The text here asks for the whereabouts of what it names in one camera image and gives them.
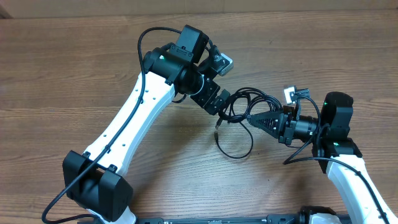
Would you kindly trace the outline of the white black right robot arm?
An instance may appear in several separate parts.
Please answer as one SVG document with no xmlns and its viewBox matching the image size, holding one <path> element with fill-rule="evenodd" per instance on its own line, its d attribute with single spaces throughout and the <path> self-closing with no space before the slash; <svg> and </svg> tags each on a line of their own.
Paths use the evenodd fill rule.
<svg viewBox="0 0 398 224">
<path fill-rule="evenodd" d="M 306 146 L 312 144 L 311 161 L 318 161 L 342 198 L 352 223 L 397 223 L 373 184 L 363 155 L 349 138 L 349 123 L 353 115 L 353 98 L 346 93 L 329 92 L 317 117 L 300 113 L 300 100 L 310 100 L 308 89 L 285 89 L 287 104 L 274 112 L 248 116 L 248 122 L 281 144 L 291 145 L 295 139 Z"/>
</svg>

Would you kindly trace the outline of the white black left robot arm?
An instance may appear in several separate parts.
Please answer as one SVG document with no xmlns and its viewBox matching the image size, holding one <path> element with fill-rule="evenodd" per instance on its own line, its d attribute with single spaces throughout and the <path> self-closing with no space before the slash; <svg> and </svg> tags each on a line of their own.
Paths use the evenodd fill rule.
<svg viewBox="0 0 398 224">
<path fill-rule="evenodd" d="M 176 42 L 138 57 L 136 85 L 112 122 L 84 152 L 70 151 L 63 160 L 63 194 L 86 210 L 75 217 L 78 223 L 135 223 L 129 209 L 133 189 L 124 177 L 158 115 L 178 94 L 211 115 L 228 98 L 214 79 L 226 75 L 233 60 L 201 30 L 185 26 Z"/>
</svg>

